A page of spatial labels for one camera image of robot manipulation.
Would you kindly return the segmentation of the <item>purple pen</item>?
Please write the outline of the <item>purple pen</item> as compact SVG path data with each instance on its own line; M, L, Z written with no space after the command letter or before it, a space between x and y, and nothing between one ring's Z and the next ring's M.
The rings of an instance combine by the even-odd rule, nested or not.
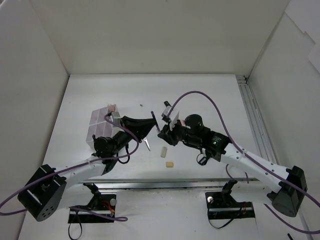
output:
M159 134L161 132L161 130L160 130L159 124L158 124L158 122L156 120L155 113L154 113L154 111L151 111L150 113L151 113L151 116L152 116L153 120L155 121L156 131Z

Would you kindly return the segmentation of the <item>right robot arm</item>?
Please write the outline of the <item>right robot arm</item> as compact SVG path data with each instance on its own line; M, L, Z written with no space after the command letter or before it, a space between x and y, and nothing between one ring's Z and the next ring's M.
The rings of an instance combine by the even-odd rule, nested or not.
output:
M244 148L235 147L230 138L204 126L198 114L191 114L181 122L176 116L168 117L165 113L162 120L166 123L158 137L171 146L179 142L185 146L198 149L203 154L199 165L206 165L209 159L229 164L264 183L269 192L264 199L287 217L296 217L304 195L296 188L307 190L304 171L293 166L287 168L269 162Z

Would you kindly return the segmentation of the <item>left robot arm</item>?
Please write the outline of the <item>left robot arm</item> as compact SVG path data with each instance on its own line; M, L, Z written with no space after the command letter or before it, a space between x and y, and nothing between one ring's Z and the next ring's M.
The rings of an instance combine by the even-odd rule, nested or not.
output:
M93 158L63 170L42 165L17 199L38 222L63 208L83 212L96 210L102 200L101 193L95 184L84 181L109 173L119 162L119 152L127 150L132 140L140 143L156 124L154 117L120 118L113 123L118 128L114 136L92 136Z

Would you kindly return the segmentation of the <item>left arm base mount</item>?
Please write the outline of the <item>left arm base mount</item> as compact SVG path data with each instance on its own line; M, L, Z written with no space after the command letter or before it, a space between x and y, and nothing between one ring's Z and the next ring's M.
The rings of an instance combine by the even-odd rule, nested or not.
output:
M89 190L93 197L86 205L76 205L77 208L92 211L94 213L107 216L109 219L96 216L92 213L79 211L76 214L75 210L69 211L68 224L106 224L113 223L117 204L117 195L114 192L103 193L94 183L83 183L82 187Z

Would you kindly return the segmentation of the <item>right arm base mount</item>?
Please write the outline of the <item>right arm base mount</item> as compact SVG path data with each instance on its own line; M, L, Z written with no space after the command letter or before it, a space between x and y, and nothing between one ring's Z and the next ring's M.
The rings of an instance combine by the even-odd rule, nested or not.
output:
M255 218L252 202L236 201L232 189L238 182L229 180L221 191L205 192L207 217L209 220L235 220Z

